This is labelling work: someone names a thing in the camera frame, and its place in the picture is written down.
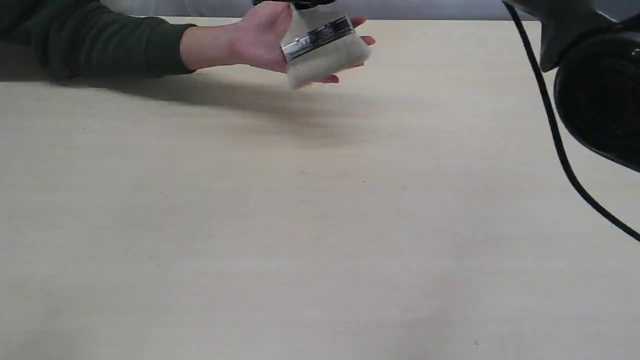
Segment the person's bare open hand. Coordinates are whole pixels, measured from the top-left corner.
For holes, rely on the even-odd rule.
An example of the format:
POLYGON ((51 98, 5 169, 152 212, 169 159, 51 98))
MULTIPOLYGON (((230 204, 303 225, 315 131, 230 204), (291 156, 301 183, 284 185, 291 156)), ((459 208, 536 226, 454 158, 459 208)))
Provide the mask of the person's bare open hand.
MULTIPOLYGON (((370 47, 372 54, 372 47, 377 42, 376 39, 370 35, 363 35, 358 31, 359 27, 366 22, 366 19, 361 16, 350 16, 350 18, 356 32, 370 47)), ((286 74, 287 62, 281 49, 281 41, 286 32, 288 32, 291 22, 291 7, 280 10, 252 7, 238 22, 231 26, 230 36, 225 48, 229 64, 281 73, 286 76, 288 81, 286 74)), ((343 71, 360 68, 366 62, 343 71)), ((313 84, 336 84, 339 81, 339 73, 340 71, 320 80, 320 82, 313 82, 313 84)))

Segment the forearm in dark green sleeve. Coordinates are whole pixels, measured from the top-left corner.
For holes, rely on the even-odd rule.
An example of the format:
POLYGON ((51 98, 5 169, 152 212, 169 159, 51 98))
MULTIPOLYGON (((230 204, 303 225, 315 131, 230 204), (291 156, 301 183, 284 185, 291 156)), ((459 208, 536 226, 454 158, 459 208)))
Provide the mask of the forearm in dark green sleeve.
POLYGON ((3 0, 1 40, 53 78, 159 77, 243 64, 233 26, 117 13, 98 0, 3 0))

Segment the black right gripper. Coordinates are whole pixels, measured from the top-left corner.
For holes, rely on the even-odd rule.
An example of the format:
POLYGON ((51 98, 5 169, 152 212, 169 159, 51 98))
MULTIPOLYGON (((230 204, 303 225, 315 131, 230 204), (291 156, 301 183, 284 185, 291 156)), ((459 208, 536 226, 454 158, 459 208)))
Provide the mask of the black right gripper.
POLYGON ((338 10, 341 9, 340 0, 253 0, 253 9, 283 10, 293 7, 294 10, 338 10))

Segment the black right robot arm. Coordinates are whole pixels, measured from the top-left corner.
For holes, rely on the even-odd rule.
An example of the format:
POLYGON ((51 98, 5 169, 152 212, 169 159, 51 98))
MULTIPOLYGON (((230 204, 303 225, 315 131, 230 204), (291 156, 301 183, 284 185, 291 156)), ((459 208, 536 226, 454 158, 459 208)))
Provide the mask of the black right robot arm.
MULTIPOLYGON (((331 0, 288 0, 292 22, 280 48, 293 89, 364 63, 371 51, 331 0)), ((639 170, 639 2, 505 0, 535 73, 563 171, 558 131, 639 170)))

